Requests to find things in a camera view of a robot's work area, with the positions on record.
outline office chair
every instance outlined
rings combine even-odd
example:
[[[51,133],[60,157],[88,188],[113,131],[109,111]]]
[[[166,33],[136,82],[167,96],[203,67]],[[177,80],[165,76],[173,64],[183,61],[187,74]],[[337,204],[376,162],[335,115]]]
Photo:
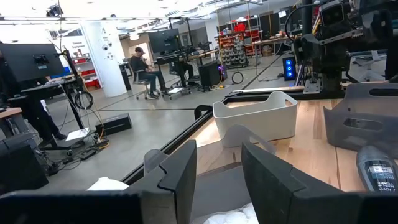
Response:
[[[150,90],[148,89],[148,85],[150,85],[150,81],[147,79],[142,79],[142,80],[139,79],[139,73],[144,72],[145,70],[142,69],[142,70],[138,70],[138,71],[133,71],[130,64],[129,64],[129,68],[130,68],[131,73],[134,74],[132,76],[132,84],[145,86],[145,90],[138,93],[136,96],[136,99],[138,100],[139,96],[144,95],[144,99],[147,100],[148,99],[147,94],[149,94],[149,92],[150,92]],[[158,95],[163,96],[163,94],[161,94],[161,92],[159,90],[156,90],[156,92],[158,93]]]
[[[366,67],[366,73],[362,74],[359,78],[359,82],[366,81],[383,81],[385,80],[383,75],[380,75],[372,71],[371,65],[375,62],[385,60],[387,57],[387,50],[372,50],[364,52],[353,52],[350,56],[354,58],[354,62],[361,67]]]

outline white plastic bin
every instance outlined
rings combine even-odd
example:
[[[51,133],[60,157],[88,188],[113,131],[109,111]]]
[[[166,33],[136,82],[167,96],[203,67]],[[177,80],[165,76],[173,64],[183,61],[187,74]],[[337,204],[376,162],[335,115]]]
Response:
[[[218,133],[223,138],[228,128],[238,124],[271,141],[295,134],[297,101],[281,91],[272,92],[261,103],[228,108],[222,102],[213,104]]]

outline deodorant label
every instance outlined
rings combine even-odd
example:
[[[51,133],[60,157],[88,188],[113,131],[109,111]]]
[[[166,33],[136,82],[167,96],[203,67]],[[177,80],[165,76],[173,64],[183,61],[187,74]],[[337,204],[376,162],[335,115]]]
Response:
[[[390,163],[367,161],[364,165],[375,191],[394,193],[398,190],[397,179]]]

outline white cloth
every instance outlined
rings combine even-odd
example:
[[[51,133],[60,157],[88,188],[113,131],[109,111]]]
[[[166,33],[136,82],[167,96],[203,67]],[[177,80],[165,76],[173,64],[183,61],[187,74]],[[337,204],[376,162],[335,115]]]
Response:
[[[213,215],[204,224],[259,224],[252,203],[242,209]]]
[[[101,177],[87,190],[124,190],[129,186],[123,182]]]

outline sneaker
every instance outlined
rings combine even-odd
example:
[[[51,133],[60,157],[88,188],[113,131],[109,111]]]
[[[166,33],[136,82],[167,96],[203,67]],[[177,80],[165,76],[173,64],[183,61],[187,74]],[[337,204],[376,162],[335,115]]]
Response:
[[[61,132],[58,132],[57,134],[54,134],[54,137],[55,137],[57,140],[64,140],[64,139],[66,139],[68,136],[62,134]]]
[[[150,99],[150,100],[155,100],[155,99],[158,99],[159,96],[157,96],[157,95],[155,95],[153,93],[150,93],[150,94],[147,95],[147,98]]]

